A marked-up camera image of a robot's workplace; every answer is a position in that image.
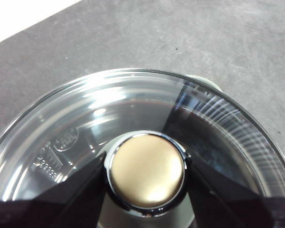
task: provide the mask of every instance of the gray table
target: gray table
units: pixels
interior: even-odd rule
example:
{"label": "gray table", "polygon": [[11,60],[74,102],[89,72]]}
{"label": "gray table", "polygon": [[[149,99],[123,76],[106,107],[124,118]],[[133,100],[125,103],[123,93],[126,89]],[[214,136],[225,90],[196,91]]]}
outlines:
{"label": "gray table", "polygon": [[142,67],[217,83],[285,154],[284,0],[85,0],[0,43],[0,133],[56,86]]}

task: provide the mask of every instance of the clear glass lens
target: clear glass lens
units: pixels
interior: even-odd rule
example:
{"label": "clear glass lens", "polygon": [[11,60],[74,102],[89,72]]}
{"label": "clear glass lens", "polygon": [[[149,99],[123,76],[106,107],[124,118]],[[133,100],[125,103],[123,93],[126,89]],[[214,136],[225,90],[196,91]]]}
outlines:
{"label": "clear glass lens", "polygon": [[0,139],[0,200],[31,199],[65,181],[111,139],[163,132],[264,196],[285,196],[285,162],[222,93],[184,76],[105,71],[52,92]]}

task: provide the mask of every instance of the embossed logo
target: embossed logo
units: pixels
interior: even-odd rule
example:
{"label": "embossed logo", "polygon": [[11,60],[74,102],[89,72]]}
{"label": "embossed logo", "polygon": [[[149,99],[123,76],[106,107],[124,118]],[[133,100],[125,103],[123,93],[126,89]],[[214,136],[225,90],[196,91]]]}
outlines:
{"label": "embossed logo", "polygon": [[78,138],[77,130],[71,128],[68,131],[62,133],[55,140],[54,148],[59,152],[67,151],[75,144],[77,138]]}

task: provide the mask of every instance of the white background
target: white background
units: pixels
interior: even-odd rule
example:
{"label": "white background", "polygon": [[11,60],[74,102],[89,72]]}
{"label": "white background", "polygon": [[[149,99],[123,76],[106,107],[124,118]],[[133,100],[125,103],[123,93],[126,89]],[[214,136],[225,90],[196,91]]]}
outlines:
{"label": "white background", "polygon": [[0,42],[80,0],[0,0]]}

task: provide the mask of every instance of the gold bulb cap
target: gold bulb cap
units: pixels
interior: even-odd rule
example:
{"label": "gold bulb cap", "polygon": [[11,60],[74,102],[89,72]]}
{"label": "gold bulb cap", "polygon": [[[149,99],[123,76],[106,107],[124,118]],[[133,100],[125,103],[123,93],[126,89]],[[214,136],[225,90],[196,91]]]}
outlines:
{"label": "gold bulb cap", "polygon": [[111,181],[117,195],[138,208],[158,208],[171,202],[184,180],[183,158],[166,138],[153,134],[131,137],[111,161]]}

